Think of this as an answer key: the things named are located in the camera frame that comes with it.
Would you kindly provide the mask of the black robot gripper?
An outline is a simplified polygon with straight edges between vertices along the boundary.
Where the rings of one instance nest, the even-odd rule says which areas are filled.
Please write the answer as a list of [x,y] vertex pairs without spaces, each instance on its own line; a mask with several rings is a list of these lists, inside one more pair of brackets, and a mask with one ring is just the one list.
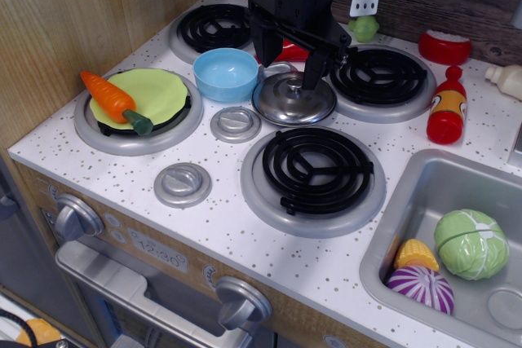
[[250,32],[259,62],[268,67],[282,52],[282,40],[309,51],[304,90],[342,63],[350,39],[333,17],[333,0],[248,0]]

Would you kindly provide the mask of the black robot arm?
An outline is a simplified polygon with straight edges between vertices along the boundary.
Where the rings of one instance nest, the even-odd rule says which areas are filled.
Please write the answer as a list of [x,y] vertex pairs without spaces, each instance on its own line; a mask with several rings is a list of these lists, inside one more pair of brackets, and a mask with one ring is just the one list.
[[347,58],[351,39],[334,18],[333,0],[248,0],[250,35],[260,63],[267,67],[287,40],[308,52],[303,88],[314,90]]

